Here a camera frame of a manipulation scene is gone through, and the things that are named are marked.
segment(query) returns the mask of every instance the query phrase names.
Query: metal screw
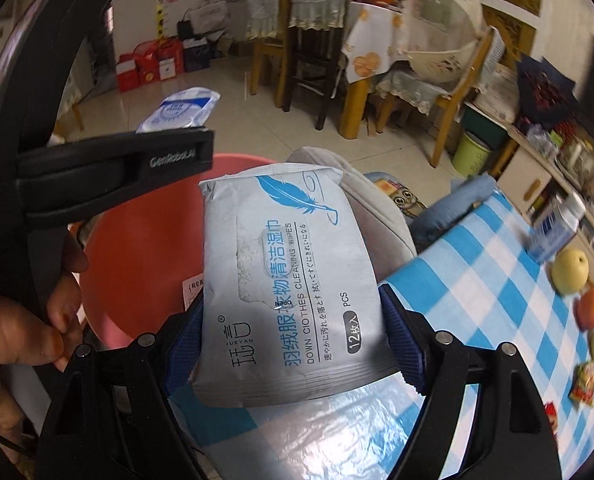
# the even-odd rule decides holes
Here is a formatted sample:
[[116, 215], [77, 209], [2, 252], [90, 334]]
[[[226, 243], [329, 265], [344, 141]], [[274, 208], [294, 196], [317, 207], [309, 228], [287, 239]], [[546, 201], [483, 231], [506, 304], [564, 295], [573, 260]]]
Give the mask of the metal screw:
[[434, 338], [442, 345], [449, 345], [452, 343], [452, 334], [450, 332], [444, 332], [443, 330], [437, 332]]
[[144, 348], [152, 346], [155, 343], [155, 335], [154, 334], [141, 334], [139, 336], [139, 339], [137, 339], [137, 343], [139, 344], [139, 346], [143, 346]]
[[75, 352], [77, 353], [78, 357], [86, 357], [88, 354], [90, 354], [90, 346], [79, 345]]
[[504, 343], [501, 345], [501, 351], [506, 355], [515, 355], [517, 353], [517, 347], [512, 343]]

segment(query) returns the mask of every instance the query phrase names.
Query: checkered tablecloth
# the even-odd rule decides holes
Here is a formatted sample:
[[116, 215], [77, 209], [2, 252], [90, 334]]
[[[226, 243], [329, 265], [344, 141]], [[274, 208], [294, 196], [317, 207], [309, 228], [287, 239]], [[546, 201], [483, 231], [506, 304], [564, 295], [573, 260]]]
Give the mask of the checkered tablecloth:
[[[565, 479], [594, 449], [594, 407], [573, 407], [574, 366], [588, 358], [570, 301], [523, 251], [523, 219], [500, 194], [468, 215], [387, 281], [407, 308], [435, 330], [496, 348], [513, 341], [544, 402], [558, 411]], [[459, 469], [476, 390], [466, 388], [442, 477]], [[171, 398], [180, 424], [224, 480], [385, 480], [401, 454], [424, 398], [395, 374], [350, 392], [264, 408], [210, 408], [190, 385]]]
[[[496, 192], [387, 282], [435, 330], [482, 348], [516, 344], [542, 400], [557, 408], [567, 479], [594, 449], [594, 407], [578, 408], [568, 399], [575, 365], [590, 358], [587, 337], [574, 321], [573, 298], [555, 294], [545, 269], [523, 250], [527, 234], [526, 222]], [[444, 474], [456, 470], [466, 448], [476, 398], [469, 388]]]

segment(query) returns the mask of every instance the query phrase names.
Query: human hand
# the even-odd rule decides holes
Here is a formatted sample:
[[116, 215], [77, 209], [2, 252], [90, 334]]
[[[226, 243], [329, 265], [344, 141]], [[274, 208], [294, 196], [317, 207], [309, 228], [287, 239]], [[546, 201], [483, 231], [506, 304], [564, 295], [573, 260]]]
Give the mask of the human hand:
[[[77, 241], [66, 237], [63, 272], [48, 298], [46, 310], [52, 326], [45, 324], [20, 304], [0, 297], [0, 365], [45, 365], [54, 363], [64, 371], [73, 350], [81, 343], [82, 330], [77, 319], [81, 291], [72, 272], [84, 272], [88, 260]], [[0, 380], [0, 435], [21, 445], [23, 413]], [[3, 447], [16, 463], [18, 454]]]

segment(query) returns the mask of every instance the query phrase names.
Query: white wipes packet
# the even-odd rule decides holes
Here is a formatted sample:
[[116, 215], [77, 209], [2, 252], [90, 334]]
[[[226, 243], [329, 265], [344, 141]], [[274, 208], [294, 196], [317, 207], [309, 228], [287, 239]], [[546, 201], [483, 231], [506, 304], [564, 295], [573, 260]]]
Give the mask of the white wipes packet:
[[137, 133], [203, 126], [220, 98], [219, 93], [201, 87], [172, 94], [139, 125]]
[[205, 200], [197, 397], [316, 399], [397, 372], [342, 172], [272, 164], [200, 183]]

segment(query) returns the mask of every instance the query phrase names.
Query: feather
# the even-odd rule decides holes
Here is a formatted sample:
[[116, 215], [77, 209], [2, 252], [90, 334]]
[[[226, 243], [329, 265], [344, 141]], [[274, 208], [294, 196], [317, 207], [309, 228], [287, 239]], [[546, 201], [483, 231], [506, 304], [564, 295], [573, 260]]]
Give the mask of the feather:
[[334, 225], [337, 224], [338, 213], [335, 209], [327, 205], [318, 204], [314, 198], [310, 197], [298, 186], [289, 182], [276, 180], [268, 175], [258, 176], [257, 180], [266, 194], [276, 203], [296, 209], [303, 209], [304, 214], [312, 214], [316, 209], [333, 212], [334, 221], [331, 220], [331, 222]]

